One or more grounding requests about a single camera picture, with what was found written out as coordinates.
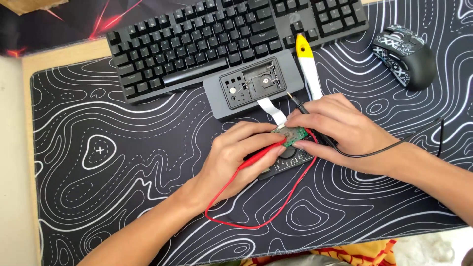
right hand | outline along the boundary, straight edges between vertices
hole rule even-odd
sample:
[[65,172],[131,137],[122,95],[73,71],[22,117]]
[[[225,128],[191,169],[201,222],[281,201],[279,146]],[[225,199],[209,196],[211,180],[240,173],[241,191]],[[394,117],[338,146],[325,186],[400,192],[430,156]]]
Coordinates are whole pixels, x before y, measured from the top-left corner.
[[[310,114],[303,115],[296,109],[288,116],[285,125],[313,128],[334,138],[339,143],[337,148],[347,154],[371,153],[399,141],[358,111],[342,93],[325,95],[305,103],[304,107]],[[373,156],[350,158],[332,147],[311,141],[298,141],[293,146],[355,171],[387,176],[394,173],[404,154],[415,147],[404,142]]]

left hand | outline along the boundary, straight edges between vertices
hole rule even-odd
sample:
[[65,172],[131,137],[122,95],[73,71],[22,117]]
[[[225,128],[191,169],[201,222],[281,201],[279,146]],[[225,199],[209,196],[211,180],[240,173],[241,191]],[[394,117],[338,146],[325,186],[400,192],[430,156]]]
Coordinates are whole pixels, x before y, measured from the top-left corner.
[[[241,121],[215,138],[200,173],[180,188],[181,195],[187,197],[186,202],[198,207],[202,212],[230,180],[245,156],[284,139],[281,134],[268,133],[275,128],[274,124]],[[241,170],[215,203],[240,192],[272,165],[285,149],[282,145],[275,147],[259,161]]]

black mechanical keyboard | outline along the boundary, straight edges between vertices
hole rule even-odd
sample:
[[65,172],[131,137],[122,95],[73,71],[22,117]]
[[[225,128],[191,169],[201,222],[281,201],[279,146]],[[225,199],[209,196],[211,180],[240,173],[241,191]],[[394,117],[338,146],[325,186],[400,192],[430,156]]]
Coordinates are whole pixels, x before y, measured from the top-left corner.
[[255,58],[294,52],[297,34],[318,48],[367,28],[360,0],[206,0],[106,37],[131,104]]

mouse pad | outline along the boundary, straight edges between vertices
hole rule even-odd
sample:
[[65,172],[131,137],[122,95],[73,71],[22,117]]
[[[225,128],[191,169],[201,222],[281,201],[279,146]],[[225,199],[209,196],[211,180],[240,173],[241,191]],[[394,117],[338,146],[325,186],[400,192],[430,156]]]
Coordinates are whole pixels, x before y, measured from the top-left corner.
[[[446,3],[399,0],[365,6],[366,33],[314,50],[314,55],[324,94],[342,92],[398,138],[443,116],[441,158],[470,169],[473,9],[465,1]],[[425,91],[402,89],[371,52],[374,35],[394,23],[418,32],[437,57],[438,76]],[[127,105],[110,58],[36,73],[31,88],[43,265],[76,265],[196,175],[216,136],[238,121],[271,121],[257,110],[220,123],[203,88]],[[308,101],[305,90],[297,96]],[[286,115],[294,108],[287,100],[276,107]],[[436,154],[439,135],[437,124],[411,142]],[[305,167],[254,181],[210,214],[247,225],[267,221]],[[443,204],[412,185],[317,160],[268,226],[238,229],[200,214],[151,265],[284,254],[463,226]]]

gaming mouse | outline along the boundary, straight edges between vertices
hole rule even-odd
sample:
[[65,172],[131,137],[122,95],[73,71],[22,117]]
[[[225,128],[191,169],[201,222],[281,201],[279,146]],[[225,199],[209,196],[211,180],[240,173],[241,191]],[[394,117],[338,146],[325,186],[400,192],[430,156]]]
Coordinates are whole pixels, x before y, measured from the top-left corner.
[[437,73],[435,56],[424,40],[413,31],[392,25],[379,33],[373,52],[408,90],[426,89]]

